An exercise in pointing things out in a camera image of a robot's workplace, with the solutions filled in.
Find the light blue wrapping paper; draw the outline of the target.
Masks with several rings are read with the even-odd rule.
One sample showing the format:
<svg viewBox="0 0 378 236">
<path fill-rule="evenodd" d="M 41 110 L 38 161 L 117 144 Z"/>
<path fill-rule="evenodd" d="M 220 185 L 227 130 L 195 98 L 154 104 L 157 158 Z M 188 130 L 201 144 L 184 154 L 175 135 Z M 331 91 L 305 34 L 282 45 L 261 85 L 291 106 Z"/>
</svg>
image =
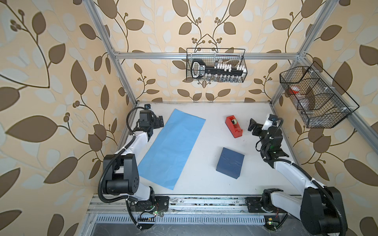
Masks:
<svg viewBox="0 0 378 236">
<path fill-rule="evenodd" d="M 139 163 L 140 176 L 173 190 L 205 122 L 175 109 Z"/>
</svg>

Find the dark blue gift box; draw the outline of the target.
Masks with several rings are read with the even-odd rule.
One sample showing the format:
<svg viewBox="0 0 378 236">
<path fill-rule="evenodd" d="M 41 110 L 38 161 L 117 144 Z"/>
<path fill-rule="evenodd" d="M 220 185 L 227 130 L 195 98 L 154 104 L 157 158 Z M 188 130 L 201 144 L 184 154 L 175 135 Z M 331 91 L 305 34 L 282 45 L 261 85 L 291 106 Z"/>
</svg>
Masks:
<svg viewBox="0 0 378 236">
<path fill-rule="evenodd" d="M 217 163 L 216 171 L 231 178 L 238 179 L 241 174 L 244 157 L 244 154 L 228 148 L 223 148 Z"/>
</svg>

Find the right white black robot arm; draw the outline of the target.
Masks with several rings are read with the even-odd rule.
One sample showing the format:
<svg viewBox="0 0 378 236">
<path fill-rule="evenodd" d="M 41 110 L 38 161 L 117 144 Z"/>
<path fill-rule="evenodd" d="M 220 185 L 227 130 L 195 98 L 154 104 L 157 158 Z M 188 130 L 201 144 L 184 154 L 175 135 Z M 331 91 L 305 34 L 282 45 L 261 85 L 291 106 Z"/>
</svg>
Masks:
<svg viewBox="0 0 378 236">
<path fill-rule="evenodd" d="M 279 188 L 265 189 L 259 201 L 253 205 L 271 213 L 284 210 L 300 220 L 312 235 L 347 234 L 347 217 L 340 191 L 327 187 L 310 176 L 303 168 L 290 161 L 281 148 L 283 135 L 281 126 L 284 120 L 269 114 L 264 124 L 250 119 L 248 131 L 259 138 L 261 147 L 256 150 L 262 160 L 281 173 L 300 193 L 299 197 L 286 194 Z"/>
</svg>

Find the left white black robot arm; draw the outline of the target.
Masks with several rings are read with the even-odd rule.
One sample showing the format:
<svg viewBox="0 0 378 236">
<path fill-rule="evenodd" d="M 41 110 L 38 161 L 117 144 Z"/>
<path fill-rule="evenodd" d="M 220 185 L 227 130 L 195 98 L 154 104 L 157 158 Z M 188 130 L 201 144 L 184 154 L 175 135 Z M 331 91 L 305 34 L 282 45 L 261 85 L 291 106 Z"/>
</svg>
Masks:
<svg viewBox="0 0 378 236">
<path fill-rule="evenodd" d="M 107 155 L 103 160 L 103 172 L 98 184 L 98 197 L 104 203 L 125 200 L 135 204 L 141 211 L 158 209 L 158 203 L 152 187 L 140 183 L 136 156 L 147 145 L 155 129 L 164 127 L 163 117 L 156 116 L 151 105 L 135 107 L 140 109 L 135 128 L 127 121 L 131 140 L 115 154 Z"/>
</svg>

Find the red tape dispenser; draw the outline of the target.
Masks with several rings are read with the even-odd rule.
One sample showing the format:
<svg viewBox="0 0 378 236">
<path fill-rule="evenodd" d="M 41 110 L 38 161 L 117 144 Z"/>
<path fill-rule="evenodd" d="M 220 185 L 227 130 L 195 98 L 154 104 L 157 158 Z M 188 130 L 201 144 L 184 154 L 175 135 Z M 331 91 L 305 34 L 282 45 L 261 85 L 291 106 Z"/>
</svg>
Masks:
<svg viewBox="0 0 378 236">
<path fill-rule="evenodd" d="M 227 117 L 225 124 L 234 138 L 239 138 L 243 135 L 243 130 L 241 129 L 239 122 L 234 116 Z"/>
</svg>

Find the red capped clear container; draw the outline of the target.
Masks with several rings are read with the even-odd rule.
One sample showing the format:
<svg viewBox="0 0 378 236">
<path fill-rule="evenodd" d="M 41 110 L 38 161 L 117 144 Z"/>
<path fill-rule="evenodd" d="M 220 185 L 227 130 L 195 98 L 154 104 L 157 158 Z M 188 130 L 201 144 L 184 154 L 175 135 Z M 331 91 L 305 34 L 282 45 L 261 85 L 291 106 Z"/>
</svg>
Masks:
<svg viewBox="0 0 378 236">
<path fill-rule="evenodd" d="M 288 88 L 288 94 L 289 95 L 296 95 L 296 94 L 299 94 L 300 93 L 300 91 L 301 91 L 301 88 L 300 87 L 298 87 L 298 86 L 290 86 L 289 88 Z"/>
</svg>

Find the black socket wrench set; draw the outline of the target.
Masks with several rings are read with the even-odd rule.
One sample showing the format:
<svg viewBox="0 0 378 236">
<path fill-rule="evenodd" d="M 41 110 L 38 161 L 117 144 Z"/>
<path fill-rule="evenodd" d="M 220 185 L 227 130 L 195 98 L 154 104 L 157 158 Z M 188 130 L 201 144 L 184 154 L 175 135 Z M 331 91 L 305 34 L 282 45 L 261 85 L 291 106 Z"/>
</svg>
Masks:
<svg viewBox="0 0 378 236">
<path fill-rule="evenodd" d="M 188 70 L 192 78 L 204 80 L 243 80 L 248 73 L 244 65 L 233 67 L 231 64 L 220 64 L 218 62 L 205 63 L 200 59 L 193 60 Z"/>
</svg>

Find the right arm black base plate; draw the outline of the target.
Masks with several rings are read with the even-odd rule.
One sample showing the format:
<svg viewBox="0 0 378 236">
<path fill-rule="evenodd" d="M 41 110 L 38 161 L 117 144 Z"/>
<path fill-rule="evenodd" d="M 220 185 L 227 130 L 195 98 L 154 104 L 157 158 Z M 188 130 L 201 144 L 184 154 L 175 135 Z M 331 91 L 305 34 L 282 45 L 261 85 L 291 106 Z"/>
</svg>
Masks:
<svg viewBox="0 0 378 236">
<path fill-rule="evenodd" d="M 248 208 L 249 213 L 286 213 L 286 211 L 273 206 L 270 202 L 265 203 L 262 199 L 262 196 L 246 197 L 245 204 Z"/>
</svg>

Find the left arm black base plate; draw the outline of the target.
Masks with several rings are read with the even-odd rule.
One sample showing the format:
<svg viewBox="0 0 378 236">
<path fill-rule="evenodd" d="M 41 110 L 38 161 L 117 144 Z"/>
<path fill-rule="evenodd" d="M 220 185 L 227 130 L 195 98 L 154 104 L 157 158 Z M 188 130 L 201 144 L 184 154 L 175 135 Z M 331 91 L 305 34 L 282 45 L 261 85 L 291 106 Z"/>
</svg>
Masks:
<svg viewBox="0 0 378 236">
<path fill-rule="evenodd" d="M 146 201 L 131 201 L 131 206 L 135 209 L 136 212 L 164 212 L 167 211 L 169 208 L 169 200 L 168 196 L 155 196 L 150 197 L 149 200 Z"/>
</svg>

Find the aluminium front rail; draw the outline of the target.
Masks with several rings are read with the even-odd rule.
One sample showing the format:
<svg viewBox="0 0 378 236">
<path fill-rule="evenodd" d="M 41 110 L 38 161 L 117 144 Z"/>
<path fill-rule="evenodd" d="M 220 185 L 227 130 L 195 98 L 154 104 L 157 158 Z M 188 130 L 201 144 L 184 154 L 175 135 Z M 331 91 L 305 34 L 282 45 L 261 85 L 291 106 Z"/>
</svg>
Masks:
<svg viewBox="0 0 378 236">
<path fill-rule="evenodd" d="M 255 202 L 261 200 L 261 195 L 157 195 L 158 203 L 152 206 L 151 213 L 142 214 L 143 217 L 162 216 L 163 214 L 194 214 L 194 215 L 275 215 L 273 211 L 262 210 L 261 205 Z M 106 204 L 100 201 L 97 195 L 91 199 L 86 213 L 121 214 L 128 213 L 125 200 Z"/>
</svg>

